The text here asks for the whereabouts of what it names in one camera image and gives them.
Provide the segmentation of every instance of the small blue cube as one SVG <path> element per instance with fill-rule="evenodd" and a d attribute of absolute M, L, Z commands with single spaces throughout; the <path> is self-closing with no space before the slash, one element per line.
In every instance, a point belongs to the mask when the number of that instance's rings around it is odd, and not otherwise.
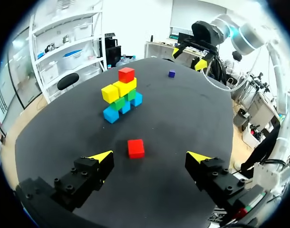
<path fill-rule="evenodd" d="M 128 111 L 130 111 L 130 101 L 125 101 L 125 106 L 120 109 L 120 112 L 125 114 Z"/>
<path fill-rule="evenodd" d="M 131 104 L 136 107 L 139 106 L 143 102 L 143 95 L 139 92 L 136 92 L 135 98 L 131 100 Z"/>
<path fill-rule="evenodd" d="M 169 77 L 174 77 L 175 76 L 175 71 L 174 70 L 170 70 L 168 76 Z"/>
<path fill-rule="evenodd" d="M 120 118 L 120 115 L 118 111 L 109 106 L 103 111 L 103 117 L 112 124 Z"/>

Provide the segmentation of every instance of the wooden block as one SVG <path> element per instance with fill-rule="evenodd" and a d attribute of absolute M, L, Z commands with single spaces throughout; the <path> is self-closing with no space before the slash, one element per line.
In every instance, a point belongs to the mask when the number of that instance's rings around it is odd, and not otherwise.
<path fill-rule="evenodd" d="M 102 88 L 102 95 L 103 99 L 109 104 L 120 98 L 118 88 L 114 85 L 107 85 L 106 87 Z"/>
<path fill-rule="evenodd" d="M 143 158 L 145 156 L 144 143 L 142 139 L 128 140 L 129 158 Z"/>
<path fill-rule="evenodd" d="M 109 106 L 103 111 L 103 117 L 105 120 L 112 124 L 120 118 L 120 115 L 118 111 L 115 111 Z"/>
<path fill-rule="evenodd" d="M 136 92 L 135 98 L 131 100 L 131 105 L 134 107 L 139 106 L 143 102 L 143 95 Z"/>
<path fill-rule="evenodd" d="M 117 81 L 115 83 L 113 83 L 113 85 L 115 87 L 117 87 L 118 89 L 118 93 L 120 97 L 125 96 L 126 94 L 128 94 L 131 90 L 136 88 L 137 85 L 137 79 L 134 78 L 132 81 L 130 81 L 129 83 L 123 83 L 120 81 Z"/>
<path fill-rule="evenodd" d="M 174 77 L 175 76 L 175 71 L 174 70 L 170 70 L 168 76 L 169 77 Z"/>
<path fill-rule="evenodd" d="M 125 114 L 126 112 L 130 111 L 130 109 L 131 109 L 130 102 L 125 101 L 125 106 L 123 108 L 121 108 L 120 112 L 122 114 Z"/>
<path fill-rule="evenodd" d="M 124 97 L 120 97 L 116 101 L 114 101 L 110 104 L 110 107 L 116 111 L 119 111 L 124 106 L 125 106 L 125 98 Z"/>
<path fill-rule="evenodd" d="M 125 67 L 118 71 L 118 78 L 120 82 L 128 83 L 134 79 L 135 70 L 132 68 Z"/>
<path fill-rule="evenodd" d="M 135 95 L 136 95 L 136 89 L 133 89 L 128 94 L 125 95 L 125 100 L 131 101 L 135 98 Z"/>

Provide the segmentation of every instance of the black bolt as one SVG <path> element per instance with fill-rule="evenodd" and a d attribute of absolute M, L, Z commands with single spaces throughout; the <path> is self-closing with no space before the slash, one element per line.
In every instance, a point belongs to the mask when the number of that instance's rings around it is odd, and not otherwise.
<path fill-rule="evenodd" d="M 54 184 L 60 184 L 60 179 L 59 178 L 55 178 L 54 179 Z"/>
<path fill-rule="evenodd" d="M 26 198 L 29 199 L 29 200 L 32 199 L 32 194 L 29 194 L 29 193 L 26 194 Z"/>
<path fill-rule="evenodd" d="M 222 174 L 227 174 L 228 173 L 228 169 L 223 169 L 222 170 Z"/>
<path fill-rule="evenodd" d="M 88 176 L 88 173 L 86 171 L 82 171 L 82 176 L 86 177 L 86 176 Z"/>
<path fill-rule="evenodd" d="M 245 184 L 246 180 L 245 179 L 240 179 L 238 182 L 238 186 L 243 186 Z"/>
<path fill-rule="evenodd" d="M 233 190 L 232 186 L 227 186 L 225 189 L 225 193 L 230 194 L 232 192 L 232 190 Z"/>
<path fill-rule="evenodd" d="M 65 189 L 67 192 L 72 192 L 74 190 L 74 187 L 73 187 L 73 185 L 69 184 L 65 187 Z"/>
<path fill-rule="evenodd" d="M 76 168 L 72 168 L 72 169 L 71 169 L 71 173 L 77 173 Z"/>

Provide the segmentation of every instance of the desk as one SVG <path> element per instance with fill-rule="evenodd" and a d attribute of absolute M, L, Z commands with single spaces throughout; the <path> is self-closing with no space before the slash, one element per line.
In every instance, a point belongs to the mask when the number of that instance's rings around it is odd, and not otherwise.
<path fill-rule="evenodd" d="M 161 44 L 159 42 L 146 42 L 146 48 L 145 48 L 145 58 L 156 56 L 158 58 L 168 58 L 176 63 L 180 63 L 186 67 L 191 66 L 192 59 L 195 57 L 201 58 L 204 56 L 200 52 L 192 51 L 190 49 L 185 49 L 183 53 L 174 59 L 172 57 L 174 46 Z"/>
<path fill-rule="evenodd" d="M 110 228 L 207 227 L 215 204 L 186 171 L 186 151 L 218 156 L 229 165 L 230 94 L 212 87 L 199 72 L 166 60 L 146 58 L 125 67 L 135 69 L 143 104 L 114 124 L 104 120 L 108 104 L 101 88 L 118 80 L 118 67 L 74 87 L 17 138 L 19 181 L 40 176 L 53 185 L 79 156 L 113 150 L 115 167 L 105 184 L 73 213 Z M 170 69 L 176 71 L 173 79 Z M 139 138 L 145 158 L 130 160 L 127 140 Z"/>
<path fill-rule="evenodd" d="M 249 122 L 255 126 L 260 125 L 258 130 L 263 130 L 266 124 L 275 116 L 279 122 L 280 117 L 271 101 L 262 93 L 256 93 L 249 110 Z"/>

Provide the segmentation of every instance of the wooden floor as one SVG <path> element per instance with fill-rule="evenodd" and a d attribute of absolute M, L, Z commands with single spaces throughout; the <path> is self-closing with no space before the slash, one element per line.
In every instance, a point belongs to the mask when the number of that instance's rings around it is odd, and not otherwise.
<path fill-rule="evenodd" d="M 18 184 L 16 164 L 15 164 L 15 141 L 24 129 L 24 127 L 34 118 L 37 113 L 39 113 L 45 106 L 47 102 L 43 95 L 36 98 L 17 118 L 14 125 L 9 130 L 5 144 L 1 149 L 1 163 L 4 170 L 5 176 L 9 181 L 11 188 L 15 189 Z M 238 109 L 233 102 L 233 112 L 236 113 Z M 242 132 L 234 126 L 234 136 L 233 136 L 233 149 L 230 159 L 229 168 L 233 168 L 233 163 L 238 161 L 240 163 L 247 160 L 247 158 L 252 153 L 253 149 L 248 147 L 242 141 Z"/>

